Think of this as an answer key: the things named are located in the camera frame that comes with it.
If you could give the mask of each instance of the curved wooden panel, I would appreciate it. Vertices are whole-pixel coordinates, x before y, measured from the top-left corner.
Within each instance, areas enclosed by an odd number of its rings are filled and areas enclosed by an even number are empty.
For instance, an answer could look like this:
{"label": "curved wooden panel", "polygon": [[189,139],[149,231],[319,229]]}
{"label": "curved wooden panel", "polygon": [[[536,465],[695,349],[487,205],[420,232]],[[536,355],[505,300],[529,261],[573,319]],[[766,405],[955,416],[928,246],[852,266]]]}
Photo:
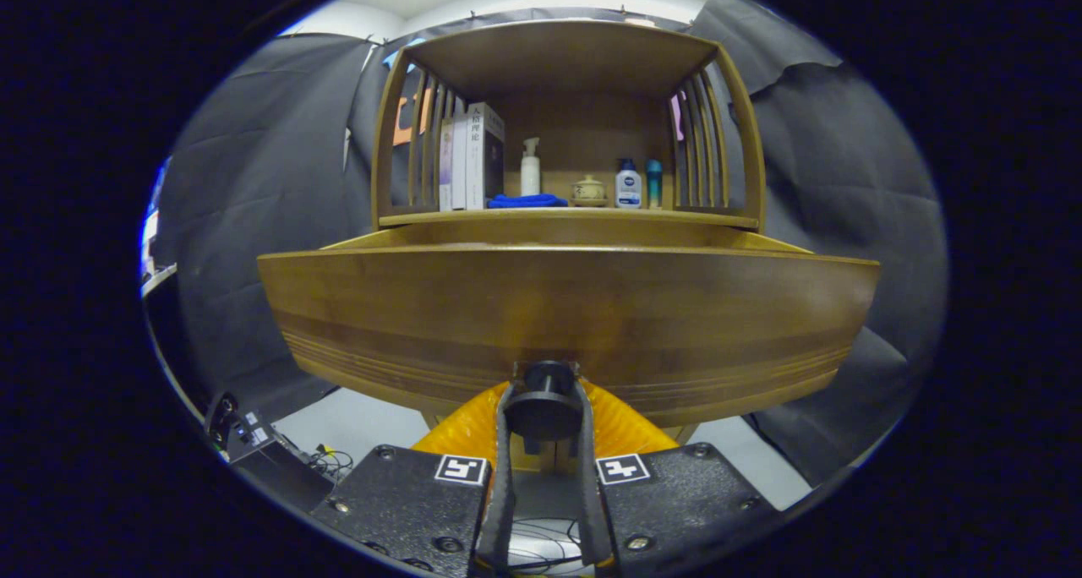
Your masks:
{"label": "curved wooden panel", "polygon": [[755,120],[755,108],[751,104],[751,95],[744,88],[740,73],[733,63],[733,57],[724,48],[718,45],[714,62],[729,88],[733,108],[737,115],[737,127],[740,129],[740,147],[744,160],[742,214],[758,221],[758,225],[752,231],[762,232],[766,227],[766,160],[763,156],[763,137],[758,133],[758,122]]}
{"label": "curved wooden panel", "polygon": [[820,390],[871,305],[875,262],[800,252],[420,246],[263,255],[301,368],[449,415],[515,360],[577,360],[659,426]]}
{"label": "curved wooden panel", "polygon": [[451,221],[490,221],[502,223],[512,219],[532,219],[535,221],[549,221],[553,219],[571,219],[575,221],[598,221],[598,220],[641,220],[641,221],[669,221],[675,223],[705,223],[710,225],[741,227],[742,229],[754,229],[758,227],[758,221],[747,216],[724,214],[716,211],[686,212],[675,210],[647,210],[647,209],[616,209],[616,208],[526,208],[526,209],[486,209],[486,210],[457,210],[451,212],[422,212],[413,214],[401,214],[393,216],[381,216],[380,225],[384,228],[394,225],[413,225],[417,223],[444,223]]}
{"label": "curved wooden panel", "polygon": [[711,139],[716,141],[715,146],[717,147],[717,173],[720,175],[722,186],[722,208],[728,208],[729,163],[728,152],[725,149],[725,132],[722,130],[722,109],[717,105],[717,96],[714,95],[714,86],[710,83],[710,78],[707,76],[707,71],[699,73],[699,81],[707,90],[707,101],[710,103],[710,119],[714,128],[714,131],[711,132]]}
{"label": "curved wooden panel", "polygon": [[[457,31],[401,50],[471,101],[533,90],[665,98],[717,44],[629,23],[530,21]],[[634,73],[628,73],[628,62]]]}
{"label": "curved wooden panel", "polygon": [[[515,212],[528,214],[529,209]],[[611,247],[699,247],[810,251],[760,234],[705,223],[644,219],[576,219],[503,216],[491,220],[462,218],[436,223],[414,223],[324,247],[322,250],[374,249],[421,245],[604,245]]]}

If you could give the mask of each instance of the wooden shelf board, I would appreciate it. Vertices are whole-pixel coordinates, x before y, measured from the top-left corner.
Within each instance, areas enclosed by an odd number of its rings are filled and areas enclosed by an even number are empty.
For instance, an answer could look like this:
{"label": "wooden shelf board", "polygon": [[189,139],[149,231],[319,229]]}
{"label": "wooden shelf board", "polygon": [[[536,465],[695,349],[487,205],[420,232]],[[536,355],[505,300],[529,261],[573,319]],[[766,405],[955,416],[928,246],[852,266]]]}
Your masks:
{"label": "wooden shelf board", "polygon": [[721,248],[428,246],[261,255],[298,365],[449,415],[515,362],[576,360],[659,426],[822,389],[874,298],[874,262]]}
{"label": "wooden shelf board", "polygon": [[668,98],[715,51],[697,37],[603,21],[509,23],[403,49],[476,101],[530,90]]}
{"label": "wooden shelf board", "polygon": [[420,214],[396,214],[381,216],[381,226],[408,225],[410,223],[438,223],[444,221],[509,221],[517,219],[578,219],[591,221],[608,220],[643,220],[672,221],[677,223],[708,223],[728,227],[754,228],[757,222],[747,216],[731,214],[708,214],[702,212],[683,212],[674,210],[633,210],[633,209],[591,209],[591,208],[528,208],[528,209],[490,209],[460,210],[451,212],[425,212]]}

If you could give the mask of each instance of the blue towel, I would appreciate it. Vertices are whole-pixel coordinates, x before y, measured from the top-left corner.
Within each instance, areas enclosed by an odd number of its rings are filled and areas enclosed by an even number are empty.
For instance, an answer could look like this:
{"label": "blue towel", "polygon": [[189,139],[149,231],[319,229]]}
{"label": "blue towel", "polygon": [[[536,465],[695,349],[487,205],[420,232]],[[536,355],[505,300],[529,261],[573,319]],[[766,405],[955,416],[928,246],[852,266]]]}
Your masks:
{"label": "blue towel", "polygon": [[538,194],[537,196],[523,196],[520,198],[510,198],[503,194],[492,198],[488,202],[490,209],[526,209],[541,207],[566,207],[567,200],[557,198],[552,194]]}

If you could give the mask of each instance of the white book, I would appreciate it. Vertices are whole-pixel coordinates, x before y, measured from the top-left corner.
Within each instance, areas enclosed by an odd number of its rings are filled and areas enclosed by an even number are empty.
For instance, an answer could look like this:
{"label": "white book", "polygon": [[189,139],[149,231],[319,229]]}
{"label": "white book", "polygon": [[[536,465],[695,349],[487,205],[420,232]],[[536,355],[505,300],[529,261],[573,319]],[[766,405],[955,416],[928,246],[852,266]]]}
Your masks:
{"label": "white book", "polygon": [[465,113],[454,115],[454,147],[451,149],[451,209],[466,208],[466,130],[470,119]]}
{"label": "white book", "polygon": [[452,154],[454,153],[454,119],[447,118],[439,123],[439,209],[449,211],[451,206],[451,180],[453,179]]}
{"label": "white book", "polygon": [[466,209],[481,210],[503,193],[503,120],[484,103],[470,105],[466,113]]}

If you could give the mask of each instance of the black fabric backdrop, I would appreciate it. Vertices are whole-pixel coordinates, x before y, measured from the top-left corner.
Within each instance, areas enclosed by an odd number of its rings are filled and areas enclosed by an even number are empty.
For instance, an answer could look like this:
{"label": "black fabric backdrop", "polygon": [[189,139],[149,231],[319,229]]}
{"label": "black fabric backdrop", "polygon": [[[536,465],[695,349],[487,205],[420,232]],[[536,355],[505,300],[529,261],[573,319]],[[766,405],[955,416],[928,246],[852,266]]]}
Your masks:
{"label": "black fabric backdrop", "polygon": [[[752,93],[767,169],[764,234],[883,266],[833,383],[745,417],[817,486],[905,415],[931,368],[947,305],[941,208],[889,105],[807,32],[750,0],[708,0],[688,32],[723,43]],[[740,170],[734,156],[729,163]]]}
{"label": "black fabric backdrop", "polygon": [[[162,265],[177,263],[183,318],[203,385],[212,393],[232,390],[270,420],[332,389],[293,363],[270,316],[255,257],[370,232],[369,162],[390,74],[383,61],[417,38],[567,17],[626,16],[524,10],[379,45],[344,36],[286,37],[222,83],[174,147],[154,255]],[[883,263],[866,328],[834,383],[745,418],[819,485],[903,416],[929,366],[948,268],[927,167],[859,74],[770,11],[749,0],[709,0],[690,26],[649,19],[722,42],[741,70],[766,155],[766,235],[818,253]],[[407,76],[405,94],[415,91],[418,75]],[[712,78],[728,100],[724,84]],[[404,108],[404,120],[411,107]],[[724,127],[736,131],[731,118]],[[730,170],[740,171],[739,143],[729,145]],[[395,149],[396,174],[404,174],[407,157],[407,145]],[[735,203],[742,201],[741,183],[735,174]]]}

